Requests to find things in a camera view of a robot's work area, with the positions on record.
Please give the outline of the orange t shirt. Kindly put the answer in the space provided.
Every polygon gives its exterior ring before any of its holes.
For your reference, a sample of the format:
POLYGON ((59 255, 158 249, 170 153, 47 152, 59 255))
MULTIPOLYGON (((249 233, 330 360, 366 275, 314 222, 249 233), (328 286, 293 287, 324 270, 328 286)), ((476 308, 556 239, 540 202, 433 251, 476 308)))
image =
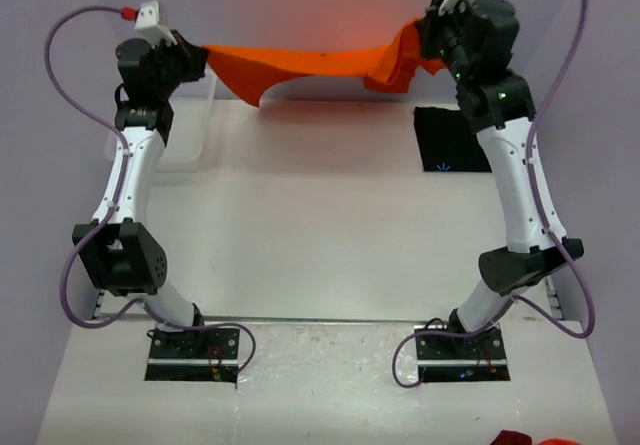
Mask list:
POLYGON ((206 45, 207 64, 240 100, 254 107, 264 93, 281 83, 305 77, 360 79, 365 88, 405 94, 416 71, 431 75, 445 68, 436 57, 421 56, 418 21, 407 22, 384 46, 353 51, 295 51, 206 45))

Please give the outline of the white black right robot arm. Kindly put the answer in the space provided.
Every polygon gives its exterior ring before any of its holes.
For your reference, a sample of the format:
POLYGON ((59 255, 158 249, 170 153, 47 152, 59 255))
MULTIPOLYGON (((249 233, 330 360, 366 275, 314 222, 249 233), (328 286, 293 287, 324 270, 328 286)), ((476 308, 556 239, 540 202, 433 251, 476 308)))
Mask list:
POLYGON ((431 0, 418 22, 420 55, 440 59, 456 82, 457 104, 493 172, 506 230, 504 247, 479 256, 481 279, 450 315, 447 348, 467 358, 518 290, 581 258, 584 246, 568 237, 555 213, 537 150, 530 88, 509 67, 519 32, 513 5, 463 0, 442 11, 444 3, 431 0))

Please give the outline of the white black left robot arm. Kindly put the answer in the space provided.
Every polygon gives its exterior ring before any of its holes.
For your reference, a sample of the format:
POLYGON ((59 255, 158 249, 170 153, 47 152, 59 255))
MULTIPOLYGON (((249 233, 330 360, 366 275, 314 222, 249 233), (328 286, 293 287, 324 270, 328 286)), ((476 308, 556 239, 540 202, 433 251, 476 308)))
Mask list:
POLYGON ((165 250, 147 229, 151 178, 165 152, 174 118, 170 98, 183 83, 205 75, 208 53, 173 31, 155 45, 142 38, 115 51, 122 82, 115 93, 115 158, 100 205, 72 241, 92 285, 135 301, 167 332, 183 356, 208 344, 199 308, 168 282, 165 250))

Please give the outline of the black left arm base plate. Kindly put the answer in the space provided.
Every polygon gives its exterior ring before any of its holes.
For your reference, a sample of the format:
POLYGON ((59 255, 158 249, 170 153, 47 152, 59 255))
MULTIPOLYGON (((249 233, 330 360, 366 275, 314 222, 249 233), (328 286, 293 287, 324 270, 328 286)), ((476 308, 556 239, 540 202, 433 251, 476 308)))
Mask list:
POLYGON ((236 384, 239 375, 237 328, 201 332, 152 329, 146 381, 236 384))

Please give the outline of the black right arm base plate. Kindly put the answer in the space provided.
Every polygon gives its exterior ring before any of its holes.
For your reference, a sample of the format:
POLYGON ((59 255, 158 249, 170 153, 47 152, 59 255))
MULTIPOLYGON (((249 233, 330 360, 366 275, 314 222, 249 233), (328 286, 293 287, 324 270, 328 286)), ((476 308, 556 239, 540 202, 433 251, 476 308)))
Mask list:
POLYGON ((510 381, 501 330, 497 327, 471 340, 447 337, 415 339, 422 383, 510 381))

